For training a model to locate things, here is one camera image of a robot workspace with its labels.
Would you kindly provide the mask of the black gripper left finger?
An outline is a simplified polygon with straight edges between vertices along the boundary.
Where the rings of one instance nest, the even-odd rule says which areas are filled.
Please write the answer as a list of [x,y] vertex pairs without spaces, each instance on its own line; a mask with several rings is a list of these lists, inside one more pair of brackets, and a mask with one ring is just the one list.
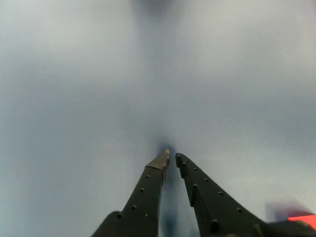
[[94,237],[157,237],[160,199],[170,150],[165,149],[144,171],[122,211],[110,213]]

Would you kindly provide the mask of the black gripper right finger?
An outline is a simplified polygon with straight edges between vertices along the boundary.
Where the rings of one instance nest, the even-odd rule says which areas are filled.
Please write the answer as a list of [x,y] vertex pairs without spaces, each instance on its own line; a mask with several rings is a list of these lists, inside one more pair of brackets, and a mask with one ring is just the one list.
[[263,221],[235,201],[192,160],[181,153],[175,156],[202,237],[269,235]]

